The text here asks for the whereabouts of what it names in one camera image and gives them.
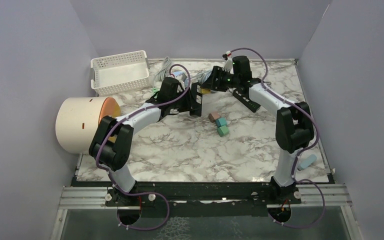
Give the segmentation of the pink plug adapter round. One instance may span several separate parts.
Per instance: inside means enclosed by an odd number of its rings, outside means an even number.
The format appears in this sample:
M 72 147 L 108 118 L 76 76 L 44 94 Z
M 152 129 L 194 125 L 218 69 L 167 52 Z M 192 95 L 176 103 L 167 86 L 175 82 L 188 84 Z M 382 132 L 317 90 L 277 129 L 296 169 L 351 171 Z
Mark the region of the pink plug adapter round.
M 219 119 L 221 116 L 217 112 L 211 112 L 208 115 L 209 120 L 214 123 L 217 119 Z

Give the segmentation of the yellow plug adapter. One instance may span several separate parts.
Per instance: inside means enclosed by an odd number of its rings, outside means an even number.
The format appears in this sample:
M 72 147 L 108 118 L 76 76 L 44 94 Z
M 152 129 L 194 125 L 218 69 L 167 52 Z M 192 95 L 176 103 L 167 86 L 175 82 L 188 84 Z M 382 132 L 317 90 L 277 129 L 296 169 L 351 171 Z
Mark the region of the yellow plug adapter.
M 210 89 L 208 89 L 208 88 L 201 88 L 200 92 L 201 92 L 202 95 L 207 95 L 207 94 L 211 94 L 212 93 L 212 91 Z

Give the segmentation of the teal plug adapter round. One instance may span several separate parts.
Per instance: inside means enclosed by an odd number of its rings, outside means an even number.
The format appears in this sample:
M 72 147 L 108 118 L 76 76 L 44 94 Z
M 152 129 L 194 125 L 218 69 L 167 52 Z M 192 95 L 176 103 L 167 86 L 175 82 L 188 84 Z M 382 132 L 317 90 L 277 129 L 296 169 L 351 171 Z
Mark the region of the teal plug adapter round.
M 227 125 L 227 120 L 226 118 L 224 117 L 220 117 L 220 118 L 217 118 L 215 120 L 215 124 L 218 128 L 222 127 L 222 126 L 226 126 Z

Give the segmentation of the blue round power socket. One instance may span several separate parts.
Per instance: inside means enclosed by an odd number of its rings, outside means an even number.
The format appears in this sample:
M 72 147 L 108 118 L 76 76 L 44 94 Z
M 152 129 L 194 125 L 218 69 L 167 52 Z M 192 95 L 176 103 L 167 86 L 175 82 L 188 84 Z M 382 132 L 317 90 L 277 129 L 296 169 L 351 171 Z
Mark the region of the blue round power socket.
M 187 87 L 188 82 L 189 82 L 189 78 L 188 78 L 187 74 L 186 74 L 184 71 L 174 71 L 174 72 L 172 72 L 172 73 L 170 74 L 170 76 L 172 77 L 172 74 L 174 74 L 174 75 L 179 75 L 180 73 L 183 73 L 183 74 L 186 75 L 186 81 L 185 81 L 184 84 L 185 84 L 185 87 Z

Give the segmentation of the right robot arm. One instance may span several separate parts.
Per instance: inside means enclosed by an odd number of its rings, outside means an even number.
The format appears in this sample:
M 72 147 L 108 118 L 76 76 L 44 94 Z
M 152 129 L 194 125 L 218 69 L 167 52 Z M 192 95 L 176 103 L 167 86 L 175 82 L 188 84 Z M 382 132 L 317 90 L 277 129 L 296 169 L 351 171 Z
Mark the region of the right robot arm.
M 223 55 L 224 66 L 213 67 L 202 87 L 232 95 L 252 112 L 263 107 L 275 116 L 275 139 L 281 148 L 274 176 L 268 184 L 269 199 L 280 204 L 296 186 L 295 172 L 299 155 L 309 147 L 315 130 L 309 105 L 291 102 L 269 88 L 264 80 L 253 77 L 247 56 Z

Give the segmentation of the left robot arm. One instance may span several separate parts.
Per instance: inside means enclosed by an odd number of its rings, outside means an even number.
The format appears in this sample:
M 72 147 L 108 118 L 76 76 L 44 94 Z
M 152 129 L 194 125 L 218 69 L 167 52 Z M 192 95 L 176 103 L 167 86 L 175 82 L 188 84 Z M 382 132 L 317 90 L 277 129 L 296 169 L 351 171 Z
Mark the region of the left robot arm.
M 107 172 L 110 181 L 119 190 L 118 199 L 124 205 L 132 205 L 137 200 L 137 191 L 134 189 L 136 180 L 127 165 L 134 134 L 172 115 L 172 110 L 200 117 L 202 100 L 200 83 L 182 85 L 173 77 L 165 77 L 160 90 L 137 110 L 123 116 L 105 116 L 101 119 L 88 154 L 95 159 L 99 169 Z

